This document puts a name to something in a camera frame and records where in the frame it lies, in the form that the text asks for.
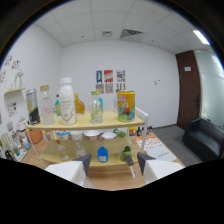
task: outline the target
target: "plate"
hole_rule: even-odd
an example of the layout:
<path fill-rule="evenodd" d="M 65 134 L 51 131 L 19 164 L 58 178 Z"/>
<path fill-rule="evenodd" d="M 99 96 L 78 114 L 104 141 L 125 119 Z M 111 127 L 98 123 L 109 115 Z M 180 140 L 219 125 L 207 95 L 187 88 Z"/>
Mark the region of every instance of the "plate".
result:
<path fill-rule="evenodd" d="M 87 130 L 84 131 L 84 135 L 87 137 L 97 136 L 100 134 L 100 130 Z"/>
<path fill-rule="evenodd" d="M 105 132 L 104 134 L 102 134 L 102 137 L 105 139 L 113 139 L 115 138 L 117 135 L 113 132 Z"/>

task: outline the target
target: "ceiling tile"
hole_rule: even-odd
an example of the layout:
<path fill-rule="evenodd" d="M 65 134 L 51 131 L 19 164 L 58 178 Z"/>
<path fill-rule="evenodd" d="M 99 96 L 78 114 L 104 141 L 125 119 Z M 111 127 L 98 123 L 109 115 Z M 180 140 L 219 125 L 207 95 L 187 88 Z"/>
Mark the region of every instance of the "ceiling tile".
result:
<path fill-rule="evenodd" d="M 160 21 L 170 14 L 168 10 L 147 1 L 136 1 L 132 6 L 130 13 L 146 16 L 156 21 Z"/>
<path fill-rule="evenodd" d="M 141 40 L 141 43 L 157 46 L 157 45 L 161 44 L 164 41 L 165 40 L 163 40 L 162 38 L 153 36 L 152 34 L 146 34 L 143 37 L 143 39 Z"/>
<path fill-rule="evenodd" d="M 166 51 L 170 51 L 170 52 L 178 49 L 178 47 L 176 45 L 174 45 L 168 41 L 165 41 L 162 44 L 159 44 L 158 47 L 161 49 L 164 49 Z"/>
<path fill-rule="evenodd" d="M 95 12 L 93 13 L 93 23 L 95 28 L 114 27 L 121 28 L 126 18 L 126 13 L 122 12 Z"/>
<path fill-rule="evenodd" d="M 140 32 L 148 32 L 157 22 L 139 15 L 129 14 L 123 28 Z"/>
<path fill-rule="evenodd" d="M 202 44 L 202 42 L 199 40 L 199 38 L 195 35 L 193 31 L 182 33 L 181 36 L 188 40 L 192 45 Z"/>
<path fill-rule="evenodd" d="M 176 12 L 172 12 L 172 14 L 177 17 L 179 20 L 181 20 L 183 23 L 185 23 L 191 30 L 194 30 L 195 27 L 193 24 L 191 24 L 190 21 L 188 21 L 186 18 L 184 18 L 182 15 L 176 13 Z"/>
<path fill-rule="evenodd" d="M 190 42 L 187 41 L 183 36 L 177 35 L 169 39 L 169 42 L 175 44 L 178 47 L 186 47 L 190 45 Z"/>
<path fill-rule="evenodd" d="M 90 13 L 63 20 L 60 22 L 60 24 L 67 33 L 93 28 L 92 17 Z"/>
<path fill-rule="evenodd" d="M 102 32 L 104 31 L 112 31 L 111 37 L 102 37 Z M 120 39 L 122 33 L 121 28 L 97 28 L 95 29 L 96 40 L 118 40 Z"/>
<path fill-rule="evenodd" d="M 56 40 L 57 40 L 58 43 L 61 44 L 63 47 L 66 47 L 66 46 L 69 46 L 69 45 L 74 44 L 74 43 L 71 41 L 71 38 L 70 38 L 68 35 L 64 35 L 64 36 L 62 36 L 62 37 L 58 37 L 58 38 L 56 38 Z"/>
<path fill-rule="evenodd" d="M 46 31 L 54 38 L 57 38 L 66 34 L 65 31 L 62 29 L 61 25 L 58 23 L 47 28 Z"/>
<path fill-rule="evenodd" d="M 93 12 L 128 12 L 135 0 L 91 0 Z"/>
<path fill-rule="evenodd" d="M 174 54 L 180 54 L 183 52 L 185 52 L 185 50 L 183 50 L 182 48 L 178 48 L 178 49 L 172 51 L 172 53 L 174 53 Z"/>
<path fill-rule="evenodd" d="M 90 0 L 81 0 L 65 3 L 53 9 L 51 13 L 58 21 L 62 21 L 73 16 L 89 13 L 90 11 Z"/>
<path fill-rule="evenodd" d="M 165 40 L 170 39 L 173 36 L 176 36 L 177 33 L 167 26 L 164 26 L 161 23 L 158 23 L 156 26 L 154 26 L 150 31 L 149 34 L 161 37 Z"/>
<path fill-rule="evenodd" d="M 87 42 L 87 41 L 94 41 L 94 40 L 96 40 L 93 29 L 82 30 L 82 31 L 78 31 L 78 32 L 75 32 L 75 33 L 70 33 L 69 36 L 71 37 L 72 41 L 75 44 L 76 43 L 81 43 L 81 42 Z"/>
<path fill-rule="evenodd" d="M 41 28 L 46 29 L 49 26 L 57 23 L 57 20 L 50 13 L 47 13 L 44 16 L 40 17 L 40 19 L 38 19 L 35 23 Z"/>
<path fill-rule="evenodd" d="M 160 22 L 176 31 L 177 33 L 183 33 L 190 30 L 190 28 L 184 22 L 182 22 L 174 15 L 169 15 Z"/>

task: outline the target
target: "blue bottle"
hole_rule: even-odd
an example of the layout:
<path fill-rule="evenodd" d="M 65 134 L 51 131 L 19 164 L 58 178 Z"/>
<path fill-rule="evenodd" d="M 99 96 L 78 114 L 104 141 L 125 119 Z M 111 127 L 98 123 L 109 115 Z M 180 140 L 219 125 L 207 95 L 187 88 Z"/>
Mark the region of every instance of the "blue bottle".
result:
<path fill-rule="evenodd" d="M 108 161 L 108 151 L 104 147 L 103 140 L 100 141 L 100 148 L 97 150 L 98 160 L 101 163 L 106 163 Z"/>
<path fill-rule="evenodd" d="M 26 137 L 23 137 L 22 138 L 22 141 L 23 141 L 24 147 L 26 149 L 30 149 L 30 143 L 28 142 L 27 138 Z"/>

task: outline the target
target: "ceiling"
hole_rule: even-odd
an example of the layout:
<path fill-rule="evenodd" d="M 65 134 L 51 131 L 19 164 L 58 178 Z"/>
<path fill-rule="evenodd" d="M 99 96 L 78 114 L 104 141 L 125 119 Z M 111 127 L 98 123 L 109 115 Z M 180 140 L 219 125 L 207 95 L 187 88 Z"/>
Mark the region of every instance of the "ceiling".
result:
<path fill-rule="evenodd" d="M 156 46 L 174 54 L 212 50 L 210 45 L 201 43 L 187 20 L 150 0 L 70 1 L 49 11 L 35 24 L 63 47 L 87 41 L 121 40 Z M 141 34 L 121 38 L 125 29 Z M 102 36 L 105 31 L 111 31 L 112 36 Z"/>

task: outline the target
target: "green bottle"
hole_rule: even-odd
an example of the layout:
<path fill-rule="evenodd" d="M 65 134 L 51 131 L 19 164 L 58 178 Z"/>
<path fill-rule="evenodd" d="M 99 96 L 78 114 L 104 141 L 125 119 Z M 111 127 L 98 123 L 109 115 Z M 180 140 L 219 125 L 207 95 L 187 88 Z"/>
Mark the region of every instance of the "green bottle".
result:
<path fill-rule="evenodd" d="M 55 110 L 56 110 L 56 114 L 57 116 L 61 116 L 61 111 L 60 111 L 60 104 L 59 104 L 59 95 L 57 95 L 57 100 L 55 102 Z"/>

